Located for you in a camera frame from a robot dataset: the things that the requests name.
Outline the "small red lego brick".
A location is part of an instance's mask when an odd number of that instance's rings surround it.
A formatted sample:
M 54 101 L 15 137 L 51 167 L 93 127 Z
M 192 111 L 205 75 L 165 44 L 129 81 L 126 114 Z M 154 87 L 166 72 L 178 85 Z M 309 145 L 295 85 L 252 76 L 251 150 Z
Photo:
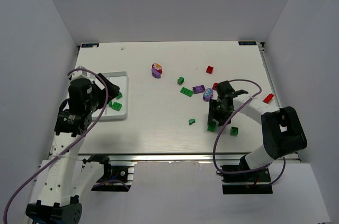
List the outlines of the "small red lego brick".
M 206 73 L 208 73 L 208 74 L 212 74 L 212 72 L 213 72 L 213 67 L 211 67 L 211 66 L 208 66 L 207 67 L 207 69 L 206 69 Z

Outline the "purple red flower lego figure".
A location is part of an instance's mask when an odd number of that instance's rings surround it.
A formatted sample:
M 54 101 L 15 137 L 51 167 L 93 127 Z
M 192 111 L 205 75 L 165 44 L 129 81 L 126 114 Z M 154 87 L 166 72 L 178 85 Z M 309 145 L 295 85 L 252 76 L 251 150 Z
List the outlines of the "purple red flower lego figure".
M 158 63 L 154 63 L 151 66 L 151 73 L 152 76 L 155 78 L 161 78 L 161 74 L 162 74 L 162 66 Z

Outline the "red curved lego brick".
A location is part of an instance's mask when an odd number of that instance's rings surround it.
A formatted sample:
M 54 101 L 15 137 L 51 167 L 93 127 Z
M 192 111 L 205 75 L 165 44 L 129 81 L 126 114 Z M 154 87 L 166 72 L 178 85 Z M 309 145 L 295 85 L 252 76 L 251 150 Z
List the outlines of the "red curved lego brick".
M 216 87 L 218 86 L 218 83 L 214 83 L 213 86 L 212 86 L 212 89 L 213 90 L 216 90 Z

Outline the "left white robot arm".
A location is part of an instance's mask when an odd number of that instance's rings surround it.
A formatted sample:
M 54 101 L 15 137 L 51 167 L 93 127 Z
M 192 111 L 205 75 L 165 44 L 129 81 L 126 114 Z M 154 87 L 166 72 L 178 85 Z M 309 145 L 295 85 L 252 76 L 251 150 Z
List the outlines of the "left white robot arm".
M 44 166 L 47 178 L 38 199 L 29 203 L 25 211 L 35 223 L 79 223 L 84 196 L 96 183 L 105 183 L 113 177 L 109 157 L 91 155 L 83 160 L 84 169 L 76 182 L 72 181 L 85 136 L 98 123 L 92 114 L 103 113 L 120 93 L 120 88 L 102 73 L 95 75 L 102 88 L 87 73 L 86 69 L 70 73 L 68 98 L 59 107 L 54 129 L 52 160 Z

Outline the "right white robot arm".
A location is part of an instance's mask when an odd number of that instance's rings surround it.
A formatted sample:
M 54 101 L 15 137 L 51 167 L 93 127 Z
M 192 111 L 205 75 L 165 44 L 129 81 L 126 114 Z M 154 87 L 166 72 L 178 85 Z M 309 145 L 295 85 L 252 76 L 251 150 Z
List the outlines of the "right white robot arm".
M 217 122 L 220 127 L 212 149 L 212 161 L 218 174 L 243 175 L 258 172 L 268 168 L 275 160 L 307 147 L 307 139 L 294 108 L 276 107 L 259 101 L 257 96 L 261 94 L 262 88 L 258 83 L 254 84 L 258 88 L 257 92 L 250 94 L 244 89 L 235 90 L 232 82 L 226 80 L 218 83 L 217 99 L 209 101 L 207 124 Z M 261 126 L 263 143 L 240 159 L 237 171 L 223 171 L 216 161 L 218 141 L 238 113 L 246 115 Z

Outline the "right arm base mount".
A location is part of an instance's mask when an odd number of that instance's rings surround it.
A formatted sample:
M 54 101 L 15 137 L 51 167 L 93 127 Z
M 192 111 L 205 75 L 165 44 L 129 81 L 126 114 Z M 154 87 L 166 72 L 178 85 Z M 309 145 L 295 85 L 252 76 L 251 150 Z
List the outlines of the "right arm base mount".
M 273 189 L 268 168 L 246 174 L 222 174 L 222 192 L 224 195 L 272 194 Z

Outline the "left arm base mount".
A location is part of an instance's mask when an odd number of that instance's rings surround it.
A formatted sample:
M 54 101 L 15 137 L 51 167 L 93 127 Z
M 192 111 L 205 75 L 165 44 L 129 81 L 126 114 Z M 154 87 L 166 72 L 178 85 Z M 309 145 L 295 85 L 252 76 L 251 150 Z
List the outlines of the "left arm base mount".
M 87 163 L 99 163 L 103 167 L 103 176 L 95 182 L 92 191 L 95 192 L 128 192 L 128 166 L 112 165 L 108 155 L 90 155 L 82 160 L 83 167 Z

